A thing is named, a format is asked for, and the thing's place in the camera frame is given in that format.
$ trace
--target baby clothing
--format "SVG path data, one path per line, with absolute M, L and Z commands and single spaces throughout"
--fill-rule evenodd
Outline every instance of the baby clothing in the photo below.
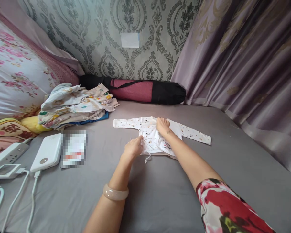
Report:
M 38 115 L 39 124 L 45 128 L 62 130 L 72 125 L 71 122 L 98 120 L 106 111 L 115 111 L 119 105 L 108 91 L 103 84 L 90 90 L 80 85 L 60 84 L 42 104 Z
M 157 154 L 168 155 L 173 159 L 177 159 L 173 153 L 170 144 L 157 131 L 156 120 L 154 117 L 140 117 L 133 119 L 115 119 L 113 121 L 114 128 L 133 128 L 139 130 L 139 135 L 143 136 L 143 151 L 141 154 Z M 189 128 L 183 124 L 169 120 L 170 129 L 182 140 L 182 137 L 191 138 L 195 141 L 211 145 L 211 137 L 207 136 L 195 129 Z

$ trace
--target white baby shirt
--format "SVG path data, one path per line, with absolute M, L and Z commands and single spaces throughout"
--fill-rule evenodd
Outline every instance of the white baby shirt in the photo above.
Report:
M 169 120 L 170 129 L 182 140 L 182 137 L 211 145 L 211 137 L 180 123 Z M 141 154 L 168 155 L 177 159 L 166 139 L 156 130 L 156 118 L 140 117 L 133 119 L 115 119 L 114 128 L 133 128 L 143 136 L 144 149 Z

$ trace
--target folded clothes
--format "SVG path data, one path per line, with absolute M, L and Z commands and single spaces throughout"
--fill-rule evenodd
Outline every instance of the folded clothes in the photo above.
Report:
M 108 119 L 108 118 L 109 118 L 109 112 L 106 112 L 98 120 L 86 120 L 86 121 L 70 122 L 70 123 L 66 123 L 65 126 L 64 125 L 61 125 L 61 126 L 67 127 L 67 126 L 71 126 L 71 125 L 84 125 L 84 124 L 87 124 L 87 123 L 93 123 L 93 122 L 100 121 L 100 120 L 105 120 L 105 119 Z
M 106 111 L 115 111 L 119 105 L 108 91 L 103 84 L 91 90 L 79 85 L 72 87 L 70 83 L 60 84 L 42 104 L 39 124 L 45 128 L 62 130 L 71 122 L 98 120 Z

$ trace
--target red floral fabric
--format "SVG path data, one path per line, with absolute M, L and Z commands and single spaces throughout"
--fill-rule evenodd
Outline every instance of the red floral fabric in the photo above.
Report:
M 196 188 L 206 233 L 275 233 L 230 187 L 217 179 Z

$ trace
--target pink mesh bag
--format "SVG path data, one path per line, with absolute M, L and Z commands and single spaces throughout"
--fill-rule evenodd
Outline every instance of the pink mesh bag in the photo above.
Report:
M 122 80 L 110 77 L 97 77 L 92 74 L 81 76 L 80 85 L 90 90 L 102 83 L 117 99 L 137 102 L 175 105 L 185 100 L 186 92 L 177 83 L 148 81 L 148 80 Z

